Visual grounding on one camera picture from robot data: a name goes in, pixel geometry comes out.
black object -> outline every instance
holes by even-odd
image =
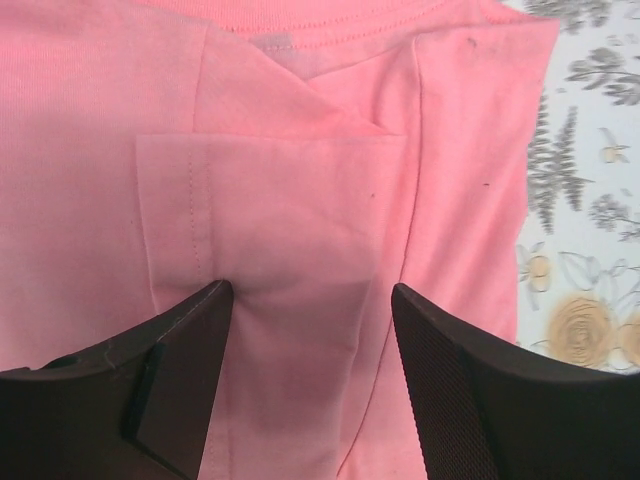
[[[216,282],[107,341],[0,373],[0,479],[196,480],[233,292]]]
[[[640,375],[536,355],[406,285],[392,305],[429,480],[640,479]]]

floral tablecloth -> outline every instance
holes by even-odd
[[[640,0],[505,0],[562,19],[517,245],[518,343],[640,367]]]

pink shirt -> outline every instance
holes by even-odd
[[[491,0],[144,3],[0,2],[0,369],[226,278],[200,478],[423,480],[391,289],[514,339],[556,22]]]

pink fabric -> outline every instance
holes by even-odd
[[[201,480],[426,478],[391,288],[514,339],[556,22],[490,0],[144,3],[0,2],[0,368],[227,278]]]

